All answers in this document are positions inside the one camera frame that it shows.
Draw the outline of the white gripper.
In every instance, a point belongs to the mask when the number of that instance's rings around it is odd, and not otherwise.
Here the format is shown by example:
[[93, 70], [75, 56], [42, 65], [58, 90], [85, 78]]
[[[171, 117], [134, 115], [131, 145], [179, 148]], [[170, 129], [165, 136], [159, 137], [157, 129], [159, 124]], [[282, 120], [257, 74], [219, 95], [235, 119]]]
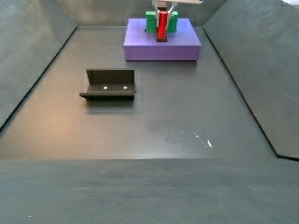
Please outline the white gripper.
[[155, 12], [155, 28], [159, 28], [159, 17], [161, 10], [159, 8], [166, 8], [171, 5], [171, 8], [167, 10], [167, 31], [175, 32], [178, 25], [178, 11], [175, 10], [178, 4], [202, 4], [203, 0], [151, 0]]

